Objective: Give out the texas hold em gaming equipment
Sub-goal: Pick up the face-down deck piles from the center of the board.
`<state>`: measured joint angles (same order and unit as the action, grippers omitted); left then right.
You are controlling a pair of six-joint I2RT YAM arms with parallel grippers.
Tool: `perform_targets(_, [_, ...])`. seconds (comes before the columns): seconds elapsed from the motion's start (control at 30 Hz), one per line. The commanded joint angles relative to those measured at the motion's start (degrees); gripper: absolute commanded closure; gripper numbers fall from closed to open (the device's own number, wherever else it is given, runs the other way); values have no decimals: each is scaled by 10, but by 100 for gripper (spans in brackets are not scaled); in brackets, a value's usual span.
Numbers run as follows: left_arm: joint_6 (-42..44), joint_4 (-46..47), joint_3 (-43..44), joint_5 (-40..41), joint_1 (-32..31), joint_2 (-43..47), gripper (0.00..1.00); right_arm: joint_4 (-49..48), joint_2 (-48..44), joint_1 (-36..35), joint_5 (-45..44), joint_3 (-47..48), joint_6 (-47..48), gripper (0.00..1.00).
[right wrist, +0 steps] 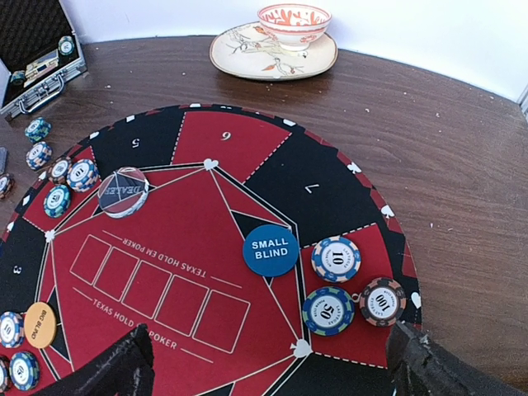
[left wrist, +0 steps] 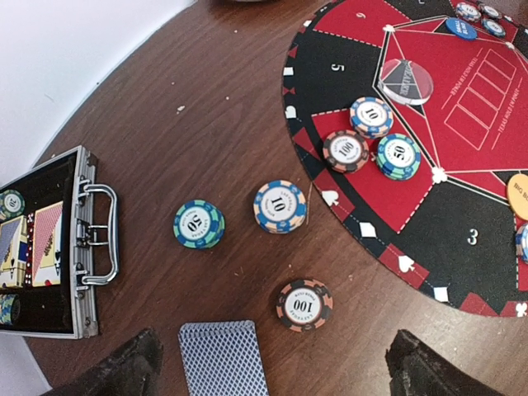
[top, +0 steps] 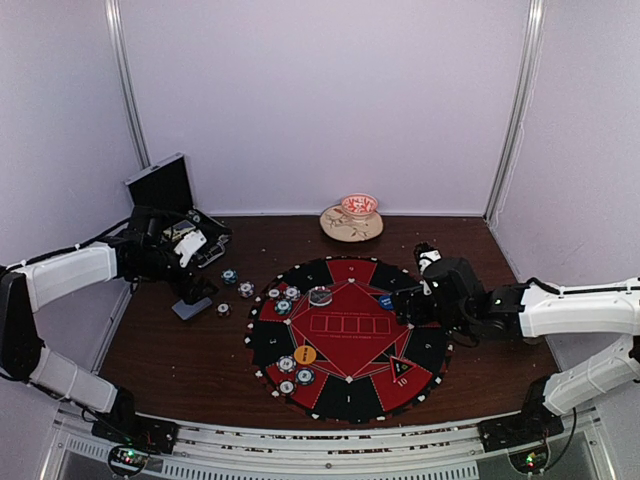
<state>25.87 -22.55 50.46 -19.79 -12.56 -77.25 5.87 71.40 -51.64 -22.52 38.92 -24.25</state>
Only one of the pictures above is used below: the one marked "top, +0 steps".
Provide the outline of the blue small blind button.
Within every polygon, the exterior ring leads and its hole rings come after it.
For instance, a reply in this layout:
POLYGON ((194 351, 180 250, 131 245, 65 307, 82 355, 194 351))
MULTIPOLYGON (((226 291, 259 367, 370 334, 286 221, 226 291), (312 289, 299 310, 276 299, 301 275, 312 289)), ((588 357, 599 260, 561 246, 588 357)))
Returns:
POLYGON ((382 295, 379 298, 379 306, 385 310, 393 310, 393 301, 390 295, 382 295))

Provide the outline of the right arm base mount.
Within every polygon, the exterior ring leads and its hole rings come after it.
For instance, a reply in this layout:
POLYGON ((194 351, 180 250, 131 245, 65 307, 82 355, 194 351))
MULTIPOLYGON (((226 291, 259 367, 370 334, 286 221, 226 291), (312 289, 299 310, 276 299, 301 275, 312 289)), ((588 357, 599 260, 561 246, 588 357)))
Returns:
POLYGON ((518 413, 484 420, 478 424, 479 436, 486 452, 542 441, 564 432, 561 417, 543 406, 544 388, 549 379, 549 376, 544 376, 530 384, 518 413))

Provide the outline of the blue white poker chip stack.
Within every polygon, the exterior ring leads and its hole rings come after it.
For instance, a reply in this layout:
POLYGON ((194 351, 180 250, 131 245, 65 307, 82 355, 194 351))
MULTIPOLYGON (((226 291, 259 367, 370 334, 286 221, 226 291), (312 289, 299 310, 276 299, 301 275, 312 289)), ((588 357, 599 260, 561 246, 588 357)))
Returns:
POLYGON ((238 284, 238 295, 241 298, 250 298, 254 295, 255 285, 250 281, 243 281, 238 284))

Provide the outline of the blue playing card deck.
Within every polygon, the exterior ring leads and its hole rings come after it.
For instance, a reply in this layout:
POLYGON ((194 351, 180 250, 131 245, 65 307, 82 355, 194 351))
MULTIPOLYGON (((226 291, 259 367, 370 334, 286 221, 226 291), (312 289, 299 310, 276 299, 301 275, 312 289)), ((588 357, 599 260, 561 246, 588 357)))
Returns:
POLYGON ((211 306, 212 300, 208 297, 198 300, 194 304, 187 304, 185 301, 180 300, 172 306, 172 311, 182 321, 187 321, 211 306))

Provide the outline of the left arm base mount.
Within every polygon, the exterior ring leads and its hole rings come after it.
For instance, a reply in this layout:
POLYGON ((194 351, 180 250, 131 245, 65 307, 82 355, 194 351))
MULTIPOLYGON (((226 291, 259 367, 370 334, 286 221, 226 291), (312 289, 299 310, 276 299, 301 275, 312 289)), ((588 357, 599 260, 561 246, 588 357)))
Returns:
POLYGON ((152 454, 171 454, 179 430, 173 421, 137 414, 134 396, 125 388, 117 390, 109 412, 84 407, 82 416, 92 424, 93 436, 152 454))

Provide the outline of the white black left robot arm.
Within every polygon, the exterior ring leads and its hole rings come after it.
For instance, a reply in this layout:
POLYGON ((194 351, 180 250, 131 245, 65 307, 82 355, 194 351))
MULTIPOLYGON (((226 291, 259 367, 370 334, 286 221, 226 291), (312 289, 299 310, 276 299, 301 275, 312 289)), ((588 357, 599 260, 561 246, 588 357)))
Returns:
POLYGON ((87 240, 2 267, 2 374, 106 414, 111 434, 123 444, 137 442, 144 424, 121 405, 125 390, 49 346, 38 331, 40 312, 112 281, 164 283, 194 311, 218 290, 200 274, 200 265, 230 235, 226 226, 196 212, 136 207, 87 240))

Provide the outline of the black hundred chip seat two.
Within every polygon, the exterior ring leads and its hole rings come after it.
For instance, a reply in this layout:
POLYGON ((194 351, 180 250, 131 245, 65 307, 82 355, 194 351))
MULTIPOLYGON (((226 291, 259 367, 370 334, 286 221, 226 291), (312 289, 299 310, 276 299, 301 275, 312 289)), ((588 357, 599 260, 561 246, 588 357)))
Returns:
POLYGON ((296 391, 296 382, 286 379, 278 383, 278 391, 285 396, 293 395, 296 391))

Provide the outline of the blue white chip seat four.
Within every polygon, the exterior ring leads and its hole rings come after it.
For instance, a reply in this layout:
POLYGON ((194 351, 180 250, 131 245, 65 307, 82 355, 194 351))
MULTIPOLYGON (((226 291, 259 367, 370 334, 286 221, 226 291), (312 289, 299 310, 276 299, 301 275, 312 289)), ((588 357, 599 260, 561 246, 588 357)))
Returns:
POLYGON ((290 301, 297 301, 301 296, 301 292, 296 286, 288 286, 284 290, 284 295, 290 301))

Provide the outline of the green chip seat four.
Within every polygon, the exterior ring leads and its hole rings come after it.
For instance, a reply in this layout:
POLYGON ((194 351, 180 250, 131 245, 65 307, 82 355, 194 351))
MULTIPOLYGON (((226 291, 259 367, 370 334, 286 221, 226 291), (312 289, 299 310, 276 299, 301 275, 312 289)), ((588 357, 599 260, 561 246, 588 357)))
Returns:
POLYGON ((280 299, 274 305, 274 311, 279 316, 287 316, 293 309, 293 302, 289 299, 280 299))

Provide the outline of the green poker chip stack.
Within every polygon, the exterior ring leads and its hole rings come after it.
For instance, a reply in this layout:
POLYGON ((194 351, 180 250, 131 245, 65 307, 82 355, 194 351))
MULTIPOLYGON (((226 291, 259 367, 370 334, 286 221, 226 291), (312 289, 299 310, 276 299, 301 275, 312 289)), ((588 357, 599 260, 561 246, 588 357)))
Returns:
POLYGON ((238 273, 234 269, 225 269, 221 272, 220 277, 225 285, 233 285, 238 281, 238 273))

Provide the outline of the black hundred chip seat four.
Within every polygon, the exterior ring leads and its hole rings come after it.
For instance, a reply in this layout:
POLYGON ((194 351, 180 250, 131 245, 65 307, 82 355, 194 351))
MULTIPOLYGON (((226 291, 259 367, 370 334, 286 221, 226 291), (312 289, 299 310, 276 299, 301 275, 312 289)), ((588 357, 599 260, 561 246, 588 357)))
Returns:
POLYGON ((269 299, 276 301, 283 297, 283 293, 278 288, 271 288, 268 290, 267 296, 269 299))

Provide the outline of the black red poker chip stack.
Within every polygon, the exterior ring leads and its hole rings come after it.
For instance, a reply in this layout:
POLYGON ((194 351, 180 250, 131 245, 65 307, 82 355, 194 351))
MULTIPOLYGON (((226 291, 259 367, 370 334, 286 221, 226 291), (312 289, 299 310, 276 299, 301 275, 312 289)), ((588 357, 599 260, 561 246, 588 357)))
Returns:
POLYGON ((228 302, 220 302, 216 306, 216 315, 224 318, 230 316, 232 313, 232 305, 228 302))

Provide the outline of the blue white chip seat two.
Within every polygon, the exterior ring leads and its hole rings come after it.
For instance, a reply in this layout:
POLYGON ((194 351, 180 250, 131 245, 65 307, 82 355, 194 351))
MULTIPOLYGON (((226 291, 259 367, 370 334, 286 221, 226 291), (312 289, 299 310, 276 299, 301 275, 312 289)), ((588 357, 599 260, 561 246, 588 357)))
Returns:
POLYGON ((287 374, 296 370, 297 362, 292 355, 284 355, 277 360, 276 366, 281 373, 287 374))

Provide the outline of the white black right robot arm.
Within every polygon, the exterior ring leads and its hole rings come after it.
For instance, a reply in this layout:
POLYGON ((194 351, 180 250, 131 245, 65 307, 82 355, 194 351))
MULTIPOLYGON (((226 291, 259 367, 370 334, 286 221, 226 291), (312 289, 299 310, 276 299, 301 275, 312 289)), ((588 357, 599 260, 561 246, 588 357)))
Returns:
POLYGON ((555 286, 537 278, 487 291, 464 258, 417 260, 421 280, 397 290, 391 303, 402 324, 435 322, 471 338, 534 339, 555 334, 617 333, 609 347, 566 371, 532 384, 513 419, 519 440, 535 440, 579 404, 639 379, 639 281, 555 286))

